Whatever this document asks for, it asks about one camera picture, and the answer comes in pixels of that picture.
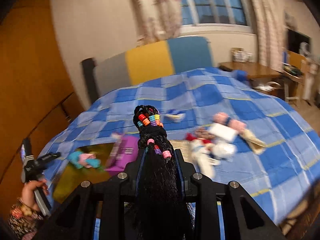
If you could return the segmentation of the person left hand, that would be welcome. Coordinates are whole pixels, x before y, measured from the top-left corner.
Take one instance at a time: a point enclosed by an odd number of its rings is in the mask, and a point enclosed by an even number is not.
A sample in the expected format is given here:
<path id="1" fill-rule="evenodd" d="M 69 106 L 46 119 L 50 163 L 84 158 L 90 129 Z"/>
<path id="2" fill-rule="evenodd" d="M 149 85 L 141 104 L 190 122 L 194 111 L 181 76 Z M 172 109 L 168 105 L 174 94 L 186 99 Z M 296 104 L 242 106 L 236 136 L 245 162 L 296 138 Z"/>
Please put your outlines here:
<path id="1" fill-rule="evenodd" d="M 29 208 L 40 212 L 40 208 L 36 202 L 34 191 L 39 187 L 43 189 L 44 194 L 48 195 L 48 186 L 46 184 L 46 179 L 41 180 L 31 180 L 25 183 L 22 189 L 21 201 Z"/>

